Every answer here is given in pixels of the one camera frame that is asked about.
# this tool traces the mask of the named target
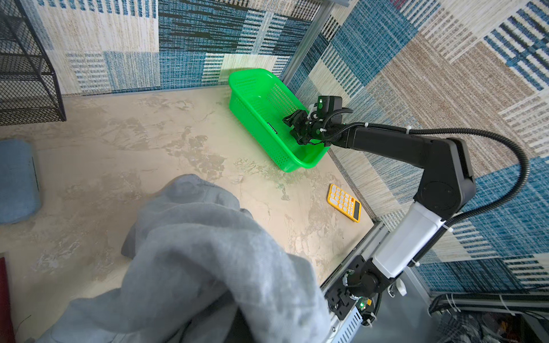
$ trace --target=patterned wall panel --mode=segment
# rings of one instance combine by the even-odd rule
[[[213,86],[247,68],[281,76],[318,0],[23,0],[65,95]]]
[[[289,84],[305,104],[343,97],[355,110],[347,122],[484,128],[524,148],[531,177],[520,195],[456,224],[422,260],[433,290],[549,284],[548,32],[546,0],[353,1],[332,11]],[[463,138],[478,188],[468,210],[506,193],[518,166],[498,143]],[[395,228],[422,171],[338,147],[330,155],[368,214]]]

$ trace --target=calculator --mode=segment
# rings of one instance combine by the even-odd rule
[[[328,203],[355,222],[360,222],[360,202],[335,184],[328,189]]]

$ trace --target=gray garment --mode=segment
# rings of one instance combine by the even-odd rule
[[[69,303],[37,343],[224,342],[241,311],[257,342],[321,342],[326,301],[228,191],[184,175],[139,212],[122,287]]]

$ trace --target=basket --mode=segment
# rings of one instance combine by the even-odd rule
[[[299,145],[282,119],[297,109],[306,110],[273,73],[265,69],[231,74],[229,108],[283,171],[313,168],[328,151],[323,144]]]

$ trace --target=black mesh organizer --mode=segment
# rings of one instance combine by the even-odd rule
[[[0,126],[65,121],[59,83],[19,0],[0,0]]]

